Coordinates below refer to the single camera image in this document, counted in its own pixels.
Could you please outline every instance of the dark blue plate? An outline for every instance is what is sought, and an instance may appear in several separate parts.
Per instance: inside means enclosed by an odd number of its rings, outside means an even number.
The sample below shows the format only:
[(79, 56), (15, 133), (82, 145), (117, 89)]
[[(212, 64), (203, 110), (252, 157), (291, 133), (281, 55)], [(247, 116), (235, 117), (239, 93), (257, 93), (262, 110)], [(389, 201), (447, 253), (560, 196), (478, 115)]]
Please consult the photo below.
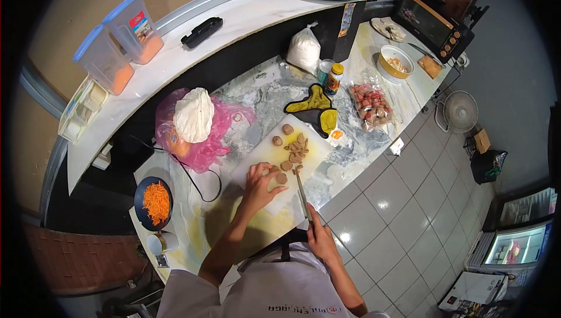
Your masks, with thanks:
[[(162, 182), (162, 185), (164, 186), (165, 190), (167, 190), (168, 192), (169, 215), (164, 222), (160, 222), (157, 225), (153, 225), (152, 218), (148, 216), (148, 209), (143, 209), (142, 207), (144, 206), (144, 192), (146, 191), (146, 188), (148, 188), (148, 186), (152, 185), (153, 183), (158, 184), (158, 182)], [(163, 179), (158, 177), (146, 177), (138, 184), (135, 192), (135, 211), (138, 220), (140, 221), (140, 223), (142, 223), (144, 228), (150, 231), (162, 230), (162, 228), (164, 228), (166, 224), (169, 222), (169, 220), (171, 219), (172, 210), (173, 210), (172, 192), (169, 190), (167, 183)]]

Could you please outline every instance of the pink plastic bag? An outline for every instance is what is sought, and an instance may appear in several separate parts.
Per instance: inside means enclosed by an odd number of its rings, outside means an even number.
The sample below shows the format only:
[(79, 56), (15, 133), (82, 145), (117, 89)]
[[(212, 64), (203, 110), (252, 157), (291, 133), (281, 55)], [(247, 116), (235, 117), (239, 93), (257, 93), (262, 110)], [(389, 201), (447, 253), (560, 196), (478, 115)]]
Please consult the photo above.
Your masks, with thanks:
[(232, 125), (232, 116), (236, 113), (241, 114), (250, 125), (256, 121), (257, 117), (252, 108), (238, 104), (226, 104), (217, 97), (211, 96), (210, 99), (214, 104), (214, 117), (210, 135), (203, 142), (188, 143), (177, 134), (173, 124), (173, 114), (176, 102), (183, 99), (189, 91), (187, 88), (177, 89), (158, 105), (156, 109), (156, 143), (165, 151), (175, 154), (186, 167), (196, 173), (203, 173), (208, 171), (214, 162), (221, 165), (217, 156), (230, 152), (228, 147), (222, 145), (221, 140)]

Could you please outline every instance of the white mug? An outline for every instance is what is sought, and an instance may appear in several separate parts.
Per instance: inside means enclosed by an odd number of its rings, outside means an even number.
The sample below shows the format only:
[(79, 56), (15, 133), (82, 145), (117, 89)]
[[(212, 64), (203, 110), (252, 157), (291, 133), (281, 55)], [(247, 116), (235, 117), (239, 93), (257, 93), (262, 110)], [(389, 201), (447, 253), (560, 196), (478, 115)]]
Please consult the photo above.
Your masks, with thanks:
[(179, 241), (175, 234), (167, 231), (161, 234), (148, 235), (146, 244), (148, 245), (148, 250), (156, 256), (179, 248)]

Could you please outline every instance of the person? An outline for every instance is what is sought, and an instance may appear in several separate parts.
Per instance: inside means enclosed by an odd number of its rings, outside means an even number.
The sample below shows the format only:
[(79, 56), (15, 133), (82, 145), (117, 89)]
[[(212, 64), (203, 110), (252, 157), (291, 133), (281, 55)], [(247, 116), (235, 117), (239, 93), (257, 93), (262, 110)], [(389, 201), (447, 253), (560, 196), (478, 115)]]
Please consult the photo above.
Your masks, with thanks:
[(320, 224), (307, 204), (312, 225), (293, 229), (239, 266), (241, 277), (220, 304), (218, 287), (234, 257), (251, 218), (286, 187), (268, 191), (281, 171), (269, 163), (252, 165), (246, 188), (232, 222), (201, 264), (199, 275), (172, 270), (158, 318), (179, 317), (341, 317), (389, 318), (368, 309), (349, 277), (331, 230)]

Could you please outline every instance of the hand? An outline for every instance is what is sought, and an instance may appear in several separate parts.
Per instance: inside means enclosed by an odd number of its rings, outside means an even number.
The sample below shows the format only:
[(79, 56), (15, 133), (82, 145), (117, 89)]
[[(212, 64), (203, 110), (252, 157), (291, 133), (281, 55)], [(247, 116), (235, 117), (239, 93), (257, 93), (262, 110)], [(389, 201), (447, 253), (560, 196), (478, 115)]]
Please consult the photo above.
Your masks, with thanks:
[[(281, 173), (281, 170), (271, 171), (272, 167), (269, 162), (260, 162), (249, 167), (242, 202), (236, 211), (236, 215), (239, 214), (248, 222), (258, 210), (271, 202), (275, 195), (287, 189), (286, 187), (276, 187), (271, 191), (267, 190), (270, 180)], [(269, 174), (263, 175), (265, 170), (269, 170)]]
[(308, 210), (312, 215), (312, 224), (308, 227), (306, 231), (308, 235), (308, 244), (312, 249), (312, 252), (317, 257), (324, 260), (325, 264), (329, 267), (343, 264), (341, 260), (341, 256), (337, 251), (337, 246), (335, 245), (335, 240), (333, 240), (333, 235), (331, 234), (331, 229), (327, 225), (321, 225), (321, 221), (319, 219), (318, 212), (314, 209), (314, 207), (310, 204), (310, 202), (306, 205)]

